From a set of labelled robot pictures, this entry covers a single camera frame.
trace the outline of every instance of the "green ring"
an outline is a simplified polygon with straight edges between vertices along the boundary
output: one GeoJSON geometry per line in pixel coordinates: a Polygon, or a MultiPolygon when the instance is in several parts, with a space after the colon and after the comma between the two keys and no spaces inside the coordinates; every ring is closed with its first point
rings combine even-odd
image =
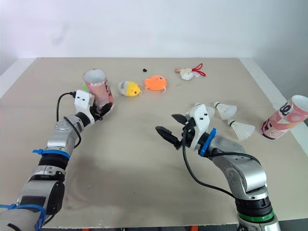
{"type": "Polygon", "coordinates": [[[251,222],[264,222],[264,221],[268,221],[270,219],[272,219],[274,217],[274,210],[272,209],[271,212],[265,216],[262,217],[250,217],[250,216],[246,216],[244,214],[239,213],[239,217],[247,220],[247,221],[251,221],[251,222]]]}

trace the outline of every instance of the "shuttlecock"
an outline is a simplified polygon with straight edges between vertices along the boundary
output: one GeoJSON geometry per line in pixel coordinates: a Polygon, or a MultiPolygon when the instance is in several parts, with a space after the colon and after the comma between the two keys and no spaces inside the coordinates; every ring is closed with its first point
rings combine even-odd
{"type": "Polygon", "coordinates": [[[205,106],[206,110],[207,110],[207,115],[209,117],[209,119],[211,120],[213,118],[213,116],[215,115],[215,109],[213,107],[210,106],[205,106]]]}
{"type": "Polygon", "coordinates": [[[228,125],[233,128],[237,138],[240,141],[246,140],[248,137],[251,136],[252,133],[254,133],[256,127],[249,124],[242,124],[239,122],[236,122],[234,119],[228,120],[228,125]]]}
{"type": "Polygon", "coordinates": [[[218,110],[222,120],[230,119],[237,111],[236,106],[226,105],[221,102],[215,102],[214,107],[218,110]]]}

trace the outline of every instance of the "yellow toy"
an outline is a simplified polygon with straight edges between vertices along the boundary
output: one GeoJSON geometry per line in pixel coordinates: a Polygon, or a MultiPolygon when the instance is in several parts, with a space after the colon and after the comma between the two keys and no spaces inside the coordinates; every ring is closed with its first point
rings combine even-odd
{"type": "Polygon", "coordinates": [[[135,97],[142,93],[140,86],[137,83],[132,82],[132,81],[119,82],[117,88],[122,95],[125,95],[128,97],[135,97]]]}

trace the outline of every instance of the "blue ring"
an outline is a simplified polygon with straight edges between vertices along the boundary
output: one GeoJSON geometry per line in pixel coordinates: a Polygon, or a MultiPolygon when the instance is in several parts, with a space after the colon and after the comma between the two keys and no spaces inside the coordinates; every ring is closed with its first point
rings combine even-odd
{"type": "Polygon", "coordinates": [[[62,156],[65,156],[67,159],[70,158],[69,154],[66,153],[66,152],[63,152],[63,151],[60,151],[60,150],[52,150],[52,149],[49,149],[49,150],[43,150],[43,149],[34,149],[32,151],[33,153],[38,153],[39,155],[44,155],[44,154],[59,154],[59,155],[62,155],[62,156]]]}
{"type": "Polygon", "coordinates": [[[216,128],[213,128],[212,131],[211,131],[211,133],[210,133],[210,135],[208,136],[208,138],[207,138],[205,144],[203,145],[203,147],[202,147],[202,149],[201,149],[201,151],[200,151],[200,156],[204,157],[204,154],[205,154],[207,148],[209,147],[209,145],[210,145],[212,139],[213,139],[215,136],[216,136],[216,128]]]}

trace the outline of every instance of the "paper cup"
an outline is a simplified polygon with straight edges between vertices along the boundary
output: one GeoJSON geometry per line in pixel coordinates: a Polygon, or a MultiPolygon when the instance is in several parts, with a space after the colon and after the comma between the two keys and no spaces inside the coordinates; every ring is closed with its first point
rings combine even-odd
{"type": "Polygon", "coordinates": [[[264,137],[275,140],[307,118],[308,98],[294,95],[263,123],[261,133],[264,137]]]}
{"type": "Polygon", "coordinates": [[[88,70],[83,75],[83,79],[89,92],[95,95],[95,104],[99,110],[107,103],[112,103],[113,108],[114,99],[104,71],[100,69],[88,70]]]}

